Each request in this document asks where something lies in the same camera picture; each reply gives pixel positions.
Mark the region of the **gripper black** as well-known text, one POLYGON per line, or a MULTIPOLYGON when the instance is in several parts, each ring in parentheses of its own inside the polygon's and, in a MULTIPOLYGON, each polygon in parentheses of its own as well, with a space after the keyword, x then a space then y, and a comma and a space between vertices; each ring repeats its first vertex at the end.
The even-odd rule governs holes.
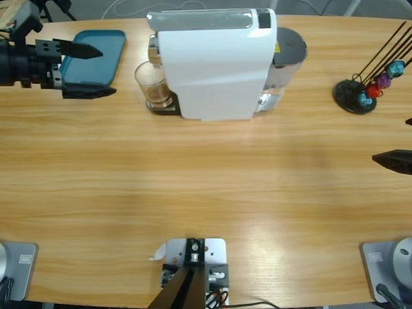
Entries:
POLYGON ((39 84, 42 89, 61 89, 63 98, 101 98, 117 92, 101 83, 64 83, 59 71, 62 56, 92 59, 103 56, 97 48, 83 43, 53 39, 36 40, 34 45, 16 46, 1 42, 1 85, 23 88, 39 84))

